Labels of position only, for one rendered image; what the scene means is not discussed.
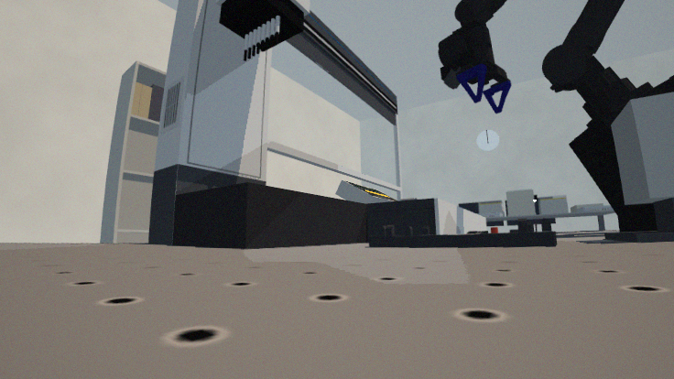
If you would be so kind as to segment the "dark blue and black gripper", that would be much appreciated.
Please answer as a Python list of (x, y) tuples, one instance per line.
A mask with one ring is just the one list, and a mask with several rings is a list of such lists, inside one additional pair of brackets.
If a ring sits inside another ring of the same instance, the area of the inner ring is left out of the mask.
[[(488, 44), (484, 43), (481, 44), (480, 48), (477, 48), (476, 45), (473, 46), (473, 50), (475, 61), (461, 67), (461, 71), (456, 73), (456, 78), (475, 103), (480, 102), (482, 95), (484, 94), (495, 113), (501, 113), (506, 96), (511, 87), (511, 81), (507, 78), (505, 70), (495, 64), (492, 47), (489, 48)], [(484, 86), (492, 79), (498, 82), (491, 85), (490, 89), (483, 92)], [(477, 95), (473, 93), (473, 90), (467, 82), (470, 84), (478, 82)], [(502, 94), (497, 107), (492, 96), (500, 91), (502, 91)]]

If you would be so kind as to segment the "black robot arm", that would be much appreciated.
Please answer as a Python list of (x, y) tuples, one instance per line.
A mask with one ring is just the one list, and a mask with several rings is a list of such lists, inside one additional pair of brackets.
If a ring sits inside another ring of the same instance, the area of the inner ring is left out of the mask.
[[(653, 88), (649, 82), (636, 88), (627, 77), (620, 79), (610, 67), (605, 69), (593, 56), (624, 1), (588, 0), (562, 45), (552, 49), (542, 63), (543, 74), (551, 81), (552, 91), (576, 90), (586, 102), (582, 108), (592, 118), (588, 127), (601, 115)], [(505, 2), (461, 0), (456, 6), (455, 18), (462, 27), (439, 43), (439, 57), (443, 65), (440, 68), (441, 79), (448, 87), (457, 89), (460, 83), (456, 73), (464, 65), (475, 61), (473, 46), (480, 48), (485, 43), (492, 47), (486, 22)]]

